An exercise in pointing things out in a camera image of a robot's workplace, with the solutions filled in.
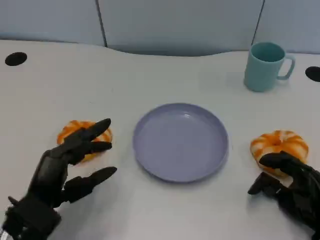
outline orange pumpkin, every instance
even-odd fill
[[[260,168],[270,174],[284,177],[286,174],[280,169],[273,169],[260,164],[261,157],[265,154],[285,151],[306,164],[309,147],[302,137],[293,131],[277,130],[272,133],[262,134],[254,139],[251,142],[250,150]]]
[[[74,133],[80,128],[88,128],[95,124],[95,122],[91,121],[77,121],[77,120],[72,120],[70,121],[63,129],[62,132],[59,133],[56,139],[57,144],[62,144],[64,142],[65,137],[69,136],[70,134]],[[104,133],[102,133],[100,136],[98,136],[96,139],[93,140],[93,142],[112,142],[112,132],[108,128]],[[81,161],[86,162],[89,160],[92,160],[98,153],[93,153],[93,154],[87,154],[85,155],[84,159]]]

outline black hole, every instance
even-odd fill
[[[15,52],[5,58],[5,64],[8,66],[18,66],[27,60],[27,54],[24,52]]]
[[[305,75],[315,82],[320,82],[320,67],[310,66],[305,70]]]

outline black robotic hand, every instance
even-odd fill
[[[292,176],[293,183],[285,187],[279,180],[263,172],[248,194],[255,195],[262,191],[268,197],[275,198],[281,209],[315,231],[312,240],[319,240],[320,173],[284,151],[266,154],[260,163]]]
[[[80,128],[64,139],[64,143],[47,150],[33,175],[26,195],[17,201],[9,197],[12,206],[0,231],[0,239],[10,235],[14,240],[46,240],[61,221],[54,208],[63,202],[73,203],[90,193],[115,172],[106,167],[89,177],[77,176],[66,182],[68,165],[78,164],[86,154],[111,149],[110,142],[91,142],[109,128],[109,118],[89,128]]]

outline tabletop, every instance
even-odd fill
[[[26,62],[6,65],[14,52],[26,53]],[[56,145],[68,121],[111,118],[113,148],[70,167],[69,178],[105,166],[118,171],[91,195],[59,208],[62,222],[50,240],[309,239],[312,231],[289,219],[275,200],[251,198],[247,191],[261,172],[250,141],[263,133],[301,135],[309,164],[320,169],[320,83],[305,75],[307,67],[319,65],[320,55],[294,54],[288,83],[265,93],[243,84],[247,56],[135,55],[85,44],[0,41],[0,220],[7,196],[25,194],[42,153]],[[201,106],[223,122],[229,156],[217,174],[170,184],[139,167],[135,125],[167,103]]]

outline wall seam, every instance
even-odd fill
[[[101,32],[102,32],[103,44],[107,48],[108,44],[107,44],[107,38],[106,38],[104,22],[102,21],[102,15],[101,15],[101,11],[100,11],[99,0],[95,0],[95,6],[96,6],[96,11],[97,11],[97,14],[98,14],[98,18],[99,18],[100,29],[101,29]]]
[[[255,38],[256,38],[256,34],[257,34],[258,27],[259,27],[262,11],[264,10],[264,7],[265,7],[265,2],[266,2],[266,0],[263,0],[263,2],[262,2],[261,10],[260,10],[260,13],[259,13],[258,21],[257,21],[256,26],[255,26],[255,30],[254,30],[254,34],[253,34],[251,45],[254,44],[254,41],[255,41]]]

